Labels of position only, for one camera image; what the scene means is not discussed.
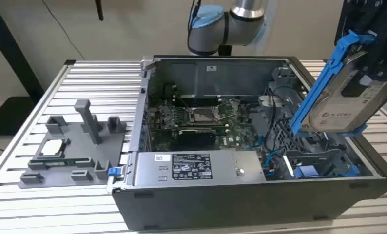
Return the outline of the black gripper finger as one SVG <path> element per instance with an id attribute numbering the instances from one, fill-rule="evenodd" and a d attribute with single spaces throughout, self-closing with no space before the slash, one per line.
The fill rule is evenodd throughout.
<path id="1" fill-rule="evenodd" d="M 355 98 L 362 95 L 364 90 L 370 87 L 372 79 L 366 71 L 358 71 L 347 86 L 342 90 L 342 96 L 346 98 Z"/>

